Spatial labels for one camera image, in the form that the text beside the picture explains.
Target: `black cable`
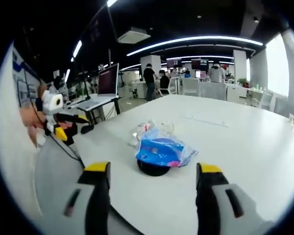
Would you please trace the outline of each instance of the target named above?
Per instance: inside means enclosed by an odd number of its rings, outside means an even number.
[[[30,103],[31,103],[31,105],[32,105],[32,107],[33,107],[33,109],[34,109],[34,112],[35,112],[35,114],[36,114],[38,120],[39,120],[40,123],[44,126],[43,121],[42,121],[42,120],[40,119],[40,117],[38,116],[38,113],[37,113],[37,111],[36,111],[36,109],[35,109],[35,107],[34,107],[33,101],[30,99],[30,91],[29,91],[29,87],[28,87],[27,76],[26,76],[26,71],[25,71],[25,70],[24,70],[24,76],[25,76],[26,88],[27,88],[27,92],[28,92],[28,96],[29,96]],[[82,163],[82,160],[81,160],[80,158],[77,158],[77,159],[76,159],[76,158],[74,158],[73,156],[71,156],[71,154],[69,154],[69,153],[67,152],[67,150],[65,150],[65,148],[62,147],[62,146],[58,143],[58,141],[55,140],[55,138],[54,138],[52,135],[50,135],[50,137],[53,139],[53,141],[54,141],[58,146],[60,146],[60,148],[62,148],[62,150],[63,150],[64,152],[66,152],[66,154],[67,154],[70,158],[72,158],[72,159],[74,159],[74,160],[76,160],[76,161]]]

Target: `black ceiling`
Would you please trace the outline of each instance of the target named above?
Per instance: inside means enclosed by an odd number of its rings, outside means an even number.
[[[281,18],[261,0],[118,0],[109,9],[106,0],[34,1],[27,5],[22,28],[15,37],[15,47],[30,66],[45,80],[52,71],[72,68],[95,69],[108,63],[108,48],[121,68],[137,64],[139,58],[159,51],[163,57],[188,55],[228,55],[230,47],[169,47],[196,44],[226,44],[260,50],[261,47],[229,41],[194,41],[153,48],[127,57],[126,54],[154,43],[200,35],[248,37],[267,42],[283,30]],[[260,22],[254,22],[256,16]],[[151,35],[135,45],[117,44],[131,26]],[[81,39],[83,46],[77,63],[70,62],[73,50]]]

